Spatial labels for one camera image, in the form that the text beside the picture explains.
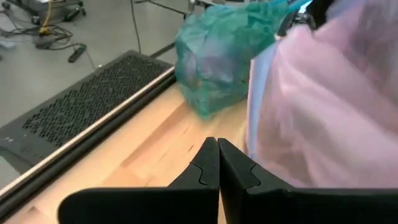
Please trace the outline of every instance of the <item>floor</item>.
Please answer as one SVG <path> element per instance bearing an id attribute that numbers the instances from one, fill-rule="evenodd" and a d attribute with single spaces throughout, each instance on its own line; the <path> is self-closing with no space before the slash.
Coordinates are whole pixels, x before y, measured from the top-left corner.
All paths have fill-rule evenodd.
<path id="1" fill-rule="evenodd" d="M 88 53 L 75 63 L 67 58 L 73 49 L 37 50 L 30 37 L 12 39 L 11 49 L 0 48 L 0 126 L 3 126 L 66 87 L 89 75 L 129 49 L 138 50 L 129 0 L 84 0 L 87 16 L 61 24 L 73 32 L 73 39 L 88 46 Z M 187 9 L 185 0 L 157 0 L 179 10 Z M 171 43 L 181 27 L 183 16 L 150 3 L 134 5 L 143 54 L 150 55 Z M 29 16 L 12 7 L 13 17 L 28 21 Z M 29 23 L 17 22 L 21 26 Z M 14 25 L 0 14 L 0 28 Z M 175 63 L 174 49 L 159 57 Z"/>

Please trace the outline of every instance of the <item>pink plastic bag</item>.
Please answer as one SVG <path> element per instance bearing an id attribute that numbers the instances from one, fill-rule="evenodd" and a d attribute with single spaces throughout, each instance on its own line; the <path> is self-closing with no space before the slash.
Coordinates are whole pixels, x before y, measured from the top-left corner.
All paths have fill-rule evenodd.
<path id="1" fill-rule="evenodd" d="M 362 4 L 367 0 L 335 0 L 331 5 L 326 14 L 327 20 L 330 21 L 333 18 L 340 16 L 342 13 L 355 7 L 357 4 Z"/>
<path id="2" fill-rule="evenodd" d="M 295 27 L 263 71 L 252 157 L 297 187 L 398 187 L 396 40 L 397 0 Z"/>

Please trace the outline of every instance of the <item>perforated metal panel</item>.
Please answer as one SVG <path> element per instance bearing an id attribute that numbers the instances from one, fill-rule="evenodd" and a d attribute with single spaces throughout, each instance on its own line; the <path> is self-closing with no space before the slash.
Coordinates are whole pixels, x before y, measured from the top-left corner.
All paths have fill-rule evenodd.
<path id="1" fill-rule="evenodd" d="M 169 67 L 129 52 L 39 109 L 22 128 L 60 147 Z"/>

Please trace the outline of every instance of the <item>wooden tabletop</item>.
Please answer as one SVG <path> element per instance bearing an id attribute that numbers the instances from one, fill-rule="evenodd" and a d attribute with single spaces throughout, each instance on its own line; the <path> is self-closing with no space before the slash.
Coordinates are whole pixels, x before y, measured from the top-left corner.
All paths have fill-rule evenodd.
<path id="1" fill-rule="evenodd" d="M 60 202 L 81 189 L 167 186 L 207 136 L 227 138 L 242 149 L 245 128 L 245 101 L 203 121 L 171 86 L 6 223 L 58 223 Z M 225 223 L 221 201 L 220 209 L 219 223 Z"/>

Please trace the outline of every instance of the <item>green plastic bag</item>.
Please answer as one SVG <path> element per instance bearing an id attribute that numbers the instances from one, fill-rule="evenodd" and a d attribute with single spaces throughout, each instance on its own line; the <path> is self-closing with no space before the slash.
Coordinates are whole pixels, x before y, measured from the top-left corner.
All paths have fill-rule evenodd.
<path id="1" fill-rule="evenodd" d="M 175 40 L 175 75 L 189 105 L 205 119 L 244 99 L 250 59 L 275 41 L 286 1 L 212 6 L 190 16 Z"/>

